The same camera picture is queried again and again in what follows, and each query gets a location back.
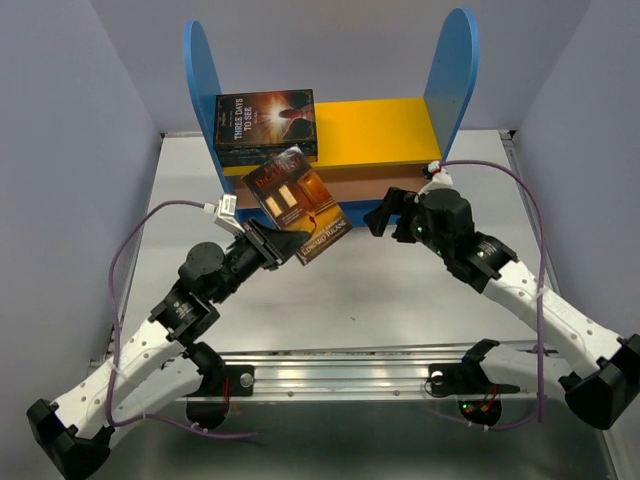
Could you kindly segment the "brown Edmund Burke book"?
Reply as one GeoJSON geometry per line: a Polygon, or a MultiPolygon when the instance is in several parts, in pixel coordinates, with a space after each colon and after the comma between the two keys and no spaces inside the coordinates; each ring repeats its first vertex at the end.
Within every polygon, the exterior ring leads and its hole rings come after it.
{"type": "Polygon", "coordinates": [[[309,234],[296,252],[303,265],[352,230],[347,215],[297,146],[269,159],[242,181],[278,229],[309,234]]]}

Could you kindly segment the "A Tale of Two Cities book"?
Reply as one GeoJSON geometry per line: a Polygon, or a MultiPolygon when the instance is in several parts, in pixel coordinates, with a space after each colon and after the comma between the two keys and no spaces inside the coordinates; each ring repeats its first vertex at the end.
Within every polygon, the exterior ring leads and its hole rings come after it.
{"type": "Polygon", "coordinates": [[[219,161],[223,168],[259,166],[264,164],[267,160],[275,158],[276,156],[277,153],[259,154],[254,156],[225,155],[221,156],[219,158],[219,161]]]}

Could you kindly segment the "Three Days to See book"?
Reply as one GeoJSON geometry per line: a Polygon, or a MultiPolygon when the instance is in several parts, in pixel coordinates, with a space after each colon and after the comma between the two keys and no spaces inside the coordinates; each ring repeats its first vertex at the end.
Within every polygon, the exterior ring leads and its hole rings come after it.
{"type": "Polygon", "coordinates": [[[311,89],[219,95],[214,145],[223,149],[317,143],[311,89]]]}

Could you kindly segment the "Little Women floral book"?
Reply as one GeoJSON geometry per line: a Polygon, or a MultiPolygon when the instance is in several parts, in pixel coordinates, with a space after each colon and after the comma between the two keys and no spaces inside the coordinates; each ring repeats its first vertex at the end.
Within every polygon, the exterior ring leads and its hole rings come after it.
{"type": "Polygon", "coordinates": [[[316,142],[289,142],[277,144],[246,144],[228,145],[216,147],[216,152],[222,155],[243,156],[243,155],[267,155],[280,153],[286,149],[297,147],[303,154],[315,155],[318,151],[316,142]]]}

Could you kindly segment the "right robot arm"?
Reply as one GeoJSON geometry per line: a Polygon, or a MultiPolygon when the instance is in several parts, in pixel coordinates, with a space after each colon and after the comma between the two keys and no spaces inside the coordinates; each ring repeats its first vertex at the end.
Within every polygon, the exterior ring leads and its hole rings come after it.
{"type": "Polygon", "coordinates": [[[380,237],[392,217],[396,241],[429,248],[455,279],[541,330],[555,352],[548,357],[543,347],[524,351],[483,339],[459,364],[435,367],[430,394],[542,392],[599,430],[610,429],[638,396],[638,335],[620,336],[545,288],[512,249],[476,230],[471,206],[457,191],[391,188],[364,222],[380,237]]]}

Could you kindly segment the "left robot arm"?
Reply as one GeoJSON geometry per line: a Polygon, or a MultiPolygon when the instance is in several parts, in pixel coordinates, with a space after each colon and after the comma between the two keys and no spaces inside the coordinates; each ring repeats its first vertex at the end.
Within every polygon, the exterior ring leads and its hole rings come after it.
{"type": "Polygon", "coordinates": [[[125,343],[79,385],[27,411],[34,439],[65,479],[87,479],[109,457],[118,433],[198,391],[229,388],[225,363],[200,341],[220,317],[217,305],[260,269],[275,270],[310,239],[307,231],[251,219],[222,249],[190,249],[169,293],[125,343]]]}

